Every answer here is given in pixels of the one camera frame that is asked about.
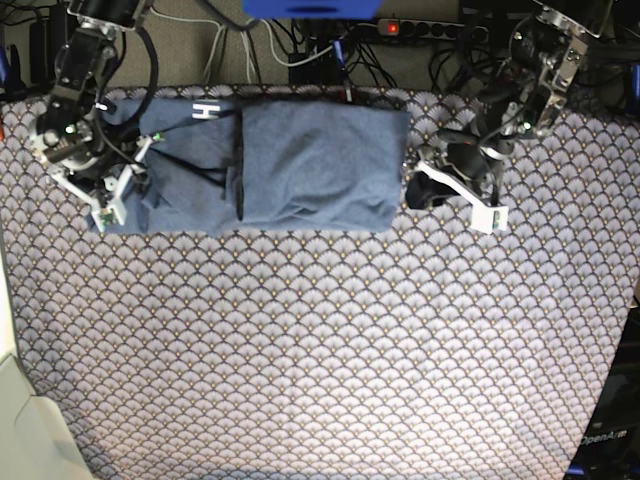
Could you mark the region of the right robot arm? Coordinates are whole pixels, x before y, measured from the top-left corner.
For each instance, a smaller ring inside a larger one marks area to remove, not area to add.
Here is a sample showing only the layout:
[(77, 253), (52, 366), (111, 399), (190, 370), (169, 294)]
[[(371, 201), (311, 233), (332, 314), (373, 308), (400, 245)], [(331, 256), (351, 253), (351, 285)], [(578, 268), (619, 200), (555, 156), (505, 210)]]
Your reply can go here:
[[(30, 135), (34, 157), (63, 189), (90, 208), (100, 232), (127, 220), (124, 196), (148, 182), (145, 156), (155, 136), (142, 136), (139, 122), (158, 86), (158, 55), (142, 23), (149, 1), (73, 1), (79, 25), (54, 63), (55, 83), (45, 112)], [(134, 113), (120, 124), (104, 114), (115, 108), (107, 86), (125, 58), (126, 35), (137, 34), (150, 60), (149, 84)]]

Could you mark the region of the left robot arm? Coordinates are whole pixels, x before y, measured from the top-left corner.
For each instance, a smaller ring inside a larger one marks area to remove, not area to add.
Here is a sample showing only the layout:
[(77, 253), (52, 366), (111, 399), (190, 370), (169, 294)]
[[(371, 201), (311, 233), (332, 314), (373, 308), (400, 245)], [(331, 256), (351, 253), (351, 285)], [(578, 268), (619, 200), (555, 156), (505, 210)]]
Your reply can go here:
[(461, 67), (484, 85), (481, 108), (461, 130), (443, 128), (443, 149), (422, 147), (407, 184), (413, 210), (440, 206), (453, 197), (472, 207), (472, 229), (491, 234), (507, 227), (500, 203), (504, 169), (518, 140), (549, 134), (568, 101), (587, 57), (588, 40), (602, 35), (610, 1), (539, 1), (513, 28), (506, 57), (485, 72), (473, 62), (474, 31), (490, 10), (480, 9), (457, 38)]

